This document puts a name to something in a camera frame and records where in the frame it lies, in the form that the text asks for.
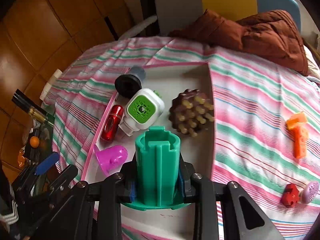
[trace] black round lid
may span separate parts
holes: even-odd
[[[119,76],[115,81],[115,87],[121,96],[129,99],[142,88],[140,80],[130,74]]]

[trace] red metallic bottle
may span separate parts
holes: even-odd
[[[107,117],[106,124],[104,125],[104,129],[101,133],[101,139],[107,141],[107,142],[112,142],[117,129],[118,129],[118,124],[121,121],[121,118],[123,116],[124,109],[122,106],[119,105],[114,105],[110,111],[110,114]]]

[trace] pink round object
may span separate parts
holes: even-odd
[[[121,145],[114,145],[101,151],[99,151],[99,148],[96,145],[94,145],[93,148],[100,168],[106,176],[109,176],[110,170],[124,164],[128,157],[127,149]]]
[[[310,203],[315,196],[317,195],[319,190],[319,183],[317,181],[312,181],[303,189],[300,197],[300,201],[302,204]]]

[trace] beige bristle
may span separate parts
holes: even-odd
[[[192,128],[197,127],[197,123],[194,122],[192,119],[189,119],[188,124],[189,124]]]
[[[182,100],[182,104],[188,109],[191,109],[193,107],[193,104],[186,99]]]
[[[181,131],[181,133],[187,133],[188,132],[188,129],[184,127],[184,125],[181,123],[179,124],[179,129]]]
[[[205,124],[207,122],[206,119],[204,119],[201,115],[198,115],[196,117],[196,119],[201,123],[201,124]]]
[[[205,113],[205,110],[204,110],[201,106],[196,106],[196,111],[197,111],[199,114],[204,114],[204,113]]]
[[[186,114],[189,118],[194,118],[196,116],[196,114],[190,109],[187,109]]]
[[[176,117],[179,119],[179,121],[183,122],[186,118],[184,115],[180,114],[180,113],[177,113],[176,114]]]
[[[189,128],[188,129],[189,133],[191,134],[191,136],[194,138],[194,137],[197,137],[197,133],[192,129],[192,128]]]
[[[197,101],[199,104],[204,104],[205,99],[202,98],[201,96],[195,96],[195,101]]]
[[[208,102],[204,103],[204,107],[209,109],[209,110],[213,110],[213,105],[209,104]]]
[[[212,116],[211,114],[209,114],[209,113],[206,113],[206,114],[204,115],[204,117],[205,117],[206,119],[208,119],[210,122],[213,122],[213,121],[214,121],[213,116]]]

